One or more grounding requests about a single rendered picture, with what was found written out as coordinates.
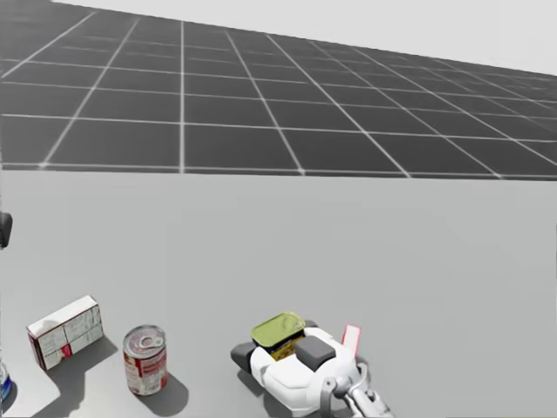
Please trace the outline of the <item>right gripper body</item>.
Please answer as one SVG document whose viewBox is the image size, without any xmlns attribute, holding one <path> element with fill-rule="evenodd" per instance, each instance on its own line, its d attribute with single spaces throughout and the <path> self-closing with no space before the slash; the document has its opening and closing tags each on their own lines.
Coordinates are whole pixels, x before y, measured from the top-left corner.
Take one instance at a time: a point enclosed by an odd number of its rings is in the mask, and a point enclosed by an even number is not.
<svg viewBox="0 0 557 418">
<path fill-rule="evenodd" d="M 333 396 L 352 410 L 369 409 L 366 364 L 321 328 L 306 331 L 294 353 L 279 361 L 259 348 L 261 371 L 250 375 L 287 409 L 329 410 Z"/>
</svg>

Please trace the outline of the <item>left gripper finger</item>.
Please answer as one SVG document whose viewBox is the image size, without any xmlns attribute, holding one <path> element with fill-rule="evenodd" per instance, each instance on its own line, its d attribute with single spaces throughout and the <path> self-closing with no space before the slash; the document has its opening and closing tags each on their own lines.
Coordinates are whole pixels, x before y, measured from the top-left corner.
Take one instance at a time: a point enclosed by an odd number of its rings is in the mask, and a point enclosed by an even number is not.
<svg viewBox="0 0 557 418">
<path fill-rule="evenodd" d="M 0 249 L 6 248 L 10 243 L 13 218 L 8 212 L 0 212 Z"/>
</svg>

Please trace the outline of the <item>green and blue rectangular can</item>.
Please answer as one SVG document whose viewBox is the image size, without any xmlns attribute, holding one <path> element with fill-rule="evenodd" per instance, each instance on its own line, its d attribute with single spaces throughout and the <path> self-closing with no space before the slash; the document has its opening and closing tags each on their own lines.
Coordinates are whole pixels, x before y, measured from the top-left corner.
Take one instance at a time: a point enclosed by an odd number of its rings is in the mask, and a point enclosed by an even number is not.
<svg viewBox="0 0 557 418">
<path fill-rule="evenodd" d="M 305 337 L 305 321 L 295 313 L 283 312 L 251 330 L 253 342 L 275 361 L 293 354 L 294 344 Z"/>
</svg>

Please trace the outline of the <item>red and white can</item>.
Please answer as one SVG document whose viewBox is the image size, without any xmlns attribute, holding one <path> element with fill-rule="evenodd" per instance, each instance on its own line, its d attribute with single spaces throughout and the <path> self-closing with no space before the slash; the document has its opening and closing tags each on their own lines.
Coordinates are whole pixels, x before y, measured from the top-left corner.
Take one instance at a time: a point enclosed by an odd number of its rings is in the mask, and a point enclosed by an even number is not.
<svg viewBox="0 0 557 418">
<path fill-rule="evenodd" d="M 124 337 L 123 354 L 126 382 L 133 394 L 150 396 L 166 387 L 166 334 L 161 327 L 134 327 Z"/>
</svg>

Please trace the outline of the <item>blue flat can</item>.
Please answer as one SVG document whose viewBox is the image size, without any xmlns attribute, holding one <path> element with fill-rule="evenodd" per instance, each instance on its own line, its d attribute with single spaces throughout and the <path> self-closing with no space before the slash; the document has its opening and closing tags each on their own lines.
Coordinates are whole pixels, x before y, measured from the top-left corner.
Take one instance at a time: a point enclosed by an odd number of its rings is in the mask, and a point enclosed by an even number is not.
<svg viewBox="0 0 557 418">
<path fill-rule="evenodd" d="M 12 380 L 8 368 L 3 361 L 0 361 L 0 387 L 2 392 L 2 402 L 5 402 L 12 389 Z"/>
</svg>

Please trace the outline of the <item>red and white carton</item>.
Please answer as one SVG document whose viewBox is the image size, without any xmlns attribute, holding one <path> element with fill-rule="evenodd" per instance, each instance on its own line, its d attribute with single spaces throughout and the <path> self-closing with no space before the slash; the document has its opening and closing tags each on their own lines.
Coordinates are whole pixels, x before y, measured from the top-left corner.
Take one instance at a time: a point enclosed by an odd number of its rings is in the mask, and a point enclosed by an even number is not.
<svg viewBox="0 0 557 418">
<path fill-rule="evenodd" d="M 354 357 L 358 356 L 361 328 L 347 324 L 341 341 L 342 346 Z"/>
<path fill-rule="evenodd" d="M 49 371 L 104 336 L 98 302 L 90 295 L 26 327 L 38 366 Z"/>
</svg>

